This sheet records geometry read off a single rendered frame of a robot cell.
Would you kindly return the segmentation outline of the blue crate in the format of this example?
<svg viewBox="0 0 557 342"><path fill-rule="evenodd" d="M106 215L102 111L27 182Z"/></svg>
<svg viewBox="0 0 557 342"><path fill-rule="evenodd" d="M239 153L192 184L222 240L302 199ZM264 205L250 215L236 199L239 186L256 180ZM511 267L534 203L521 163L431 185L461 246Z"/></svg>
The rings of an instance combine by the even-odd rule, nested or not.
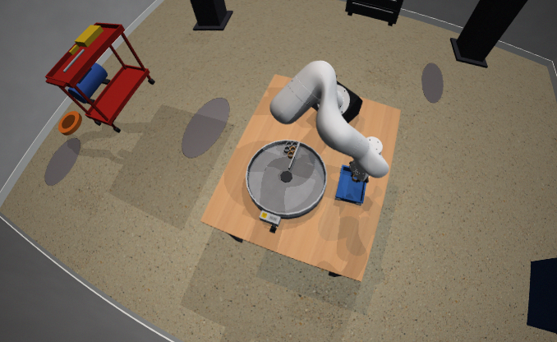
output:
<svg viewBox="0 0 557 342"><path fill-rule="evenodd" d="M334 199L338 201L350 202L361 206L361 203L363 204L364 201L366 183L353 182L351 175L352 175L352 171L350 170L349 166L342 164L342 168L340 170L340 177L338 181L338 188Z"/></svg>

